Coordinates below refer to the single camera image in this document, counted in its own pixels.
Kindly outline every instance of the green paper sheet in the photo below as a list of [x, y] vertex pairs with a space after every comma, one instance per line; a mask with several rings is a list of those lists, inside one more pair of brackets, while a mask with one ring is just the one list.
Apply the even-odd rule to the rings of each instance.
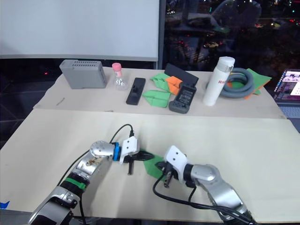
[[156, 76], [150, 78], [150, 80], [153, 80], [156, 87], [161, 88], [163, 90], [169, 91], [169, 85], [168, 82], [165, 81], [166, 78], [168, 78], [167, 74], [161, 73], [157, 74]]
[[[248, 68], [247, 70], [252, 74], [253, 79], [254, 79], [254, 86], [255, 86], [255, 90], [256, 90], [254, 92], [254, 94], [259, 95], [261, 93], [259, 88], [264, 86], [269, 80], [272, 79], [272, 77], [260, 75], [250, 68]], [[241, 88], [243, 86], [244, 85], [240, 82], [232, 82], [233, 88]]]
[[143, 96], [152, 106], [166, 108], [171, 96], [170, 92], [160, 90], [148, 90], [143, 93]]
[[160, 178], [160, 176], [163, 174], [163, 172], [160, 171], [155, 166], [155, 164], [158, 163], [158, 162], [162, 162], [162, 161], [164, 161], [164, 158], [162, 158], [158, 155], [155, 155], [155, 154], [154, 154], [153, 159], [143, 161], [147, 174], [149, 174], [150, 176], [152, 176], [156, 179]]

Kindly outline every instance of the laptop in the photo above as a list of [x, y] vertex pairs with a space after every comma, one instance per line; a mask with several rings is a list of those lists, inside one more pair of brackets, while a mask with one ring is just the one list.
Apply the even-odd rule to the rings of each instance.
[[274, 89], [274, 100], [300, 133], [300, 69], [286, 69]]

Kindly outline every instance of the gray hose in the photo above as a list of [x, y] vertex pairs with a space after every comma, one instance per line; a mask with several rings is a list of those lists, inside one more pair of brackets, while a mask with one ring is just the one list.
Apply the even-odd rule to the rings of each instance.
[[[248, 70], [242, 68], [233, 68], [232, 73], [235, 74], [228, 77], [220, 95], [229, 98], [243, 98], [250, 95], [255, 88], [252, 74]], [[241, 82], [245, 86], [241, 88], [230, 88], [227, 83], [234, 81]]]

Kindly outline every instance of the clear plastic bottle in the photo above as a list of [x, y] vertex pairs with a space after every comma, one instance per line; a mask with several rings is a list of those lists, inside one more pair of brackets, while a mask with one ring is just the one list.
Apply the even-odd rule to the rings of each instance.
[[114, 83], [116, 85], [117, 90], [127, 90], [128, 89], [128, 80], [122, 74], [122, 66], [121, 64], [115, 62], [112, 64], [112, 69], [115, 74]]

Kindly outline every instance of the metal arm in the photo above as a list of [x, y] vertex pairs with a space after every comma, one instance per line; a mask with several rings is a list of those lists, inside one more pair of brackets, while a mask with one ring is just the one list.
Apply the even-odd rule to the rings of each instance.
[[[172, 165], [176, 171], [178, 180], [190, 186], [191, 184], [201, 186], [208, 194], [213, 205], [226, 206], [241, 214], [251, 217], [244, 202], [234, 188], [226, 183], [219, 170], [213, 165], [192, 165], [187, 157], [176, 147], [171, 146], [165, 155], [165, 161]], [[171, 177], [167, 173], [165, 187], [168, 187]], [[227, 224], [238, 224], [235, 218], [218, 212], [220, 218]]]
[[68, 225], [73, 213], [71, 209], [80, 201], [83, 192], [93, 177], [102, 168], [108, 168], [112, 161], [122, 164], [126, 156], [139, 152], [139, 142], [132, 136], [123, 142], [124, 150], [119, 143], [98, 141], [91, 145], [90, 151], [82, 157], [66, 179], [46, 197], [29, 219], [31, 225]]

